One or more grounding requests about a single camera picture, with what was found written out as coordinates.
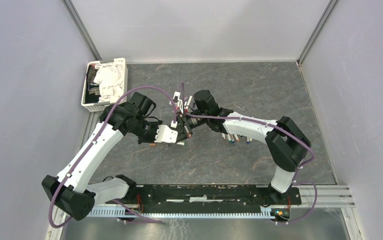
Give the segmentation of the red capped white pen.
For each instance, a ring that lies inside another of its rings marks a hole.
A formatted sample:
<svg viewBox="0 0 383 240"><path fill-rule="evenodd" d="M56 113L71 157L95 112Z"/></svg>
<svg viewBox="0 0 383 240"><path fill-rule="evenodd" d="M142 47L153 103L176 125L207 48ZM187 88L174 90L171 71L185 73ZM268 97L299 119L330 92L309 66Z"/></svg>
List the red capped white pen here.
<svg viewBox="0 0 383 240"><path fill-rule="evenodd" d="M188 112L189 111L189 108L190 108L190 104L191 104L191 101L193 100L193 96L190 95L188 96L186 99L185 99L185 102L184 102L184 111L185 112Z"/></svg>

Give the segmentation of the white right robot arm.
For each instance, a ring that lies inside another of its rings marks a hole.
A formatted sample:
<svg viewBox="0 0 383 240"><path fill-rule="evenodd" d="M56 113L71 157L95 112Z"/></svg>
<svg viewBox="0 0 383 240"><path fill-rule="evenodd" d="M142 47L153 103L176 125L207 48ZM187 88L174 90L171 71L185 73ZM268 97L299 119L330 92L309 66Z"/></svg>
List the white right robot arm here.
<svg viewBox="0 0 383 240"><path fill-rule="evenodd" d="M311 142L296 123L286 116L279 120L265 120L220 107L209 90L197 91L192 99L196 110L186 113L191 128L206 124L216 133L243 136L267 145L276 164L268 198L274 204L283 203L307 153L315 156Z"/></svg>

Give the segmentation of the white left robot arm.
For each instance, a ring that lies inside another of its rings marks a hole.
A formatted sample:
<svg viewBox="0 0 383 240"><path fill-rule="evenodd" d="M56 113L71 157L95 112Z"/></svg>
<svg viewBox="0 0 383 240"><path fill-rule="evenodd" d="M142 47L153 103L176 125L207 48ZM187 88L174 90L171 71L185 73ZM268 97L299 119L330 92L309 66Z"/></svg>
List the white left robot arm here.
<svg viewBox="0 0 383 240"><path fill-rule="evenodd" d="M42 180L50 206L56 206L70 218L80 221L89 215L94 206L112 200L132 203L137 197L136 183L124 175L95 184L89 181L109 151L126 134L132 133L142 142L155 139L161 122L148 122L146 119L156 106L139 92L135 92L127 102L108 106L74 159L57 176L47 175Z"/></svg>

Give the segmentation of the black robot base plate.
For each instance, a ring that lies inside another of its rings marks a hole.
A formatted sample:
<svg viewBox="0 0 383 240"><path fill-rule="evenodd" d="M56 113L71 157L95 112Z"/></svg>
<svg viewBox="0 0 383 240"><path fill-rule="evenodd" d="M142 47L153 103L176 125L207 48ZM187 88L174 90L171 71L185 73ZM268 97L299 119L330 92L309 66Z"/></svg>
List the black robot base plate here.
<svg viewBox="0 0 383 240"><path fill-rule="evenodd" d="M302 204L297 187L279 193L269 185L256 184L136 185L121 201L138 204L145 214L245 214Z"/></svg>

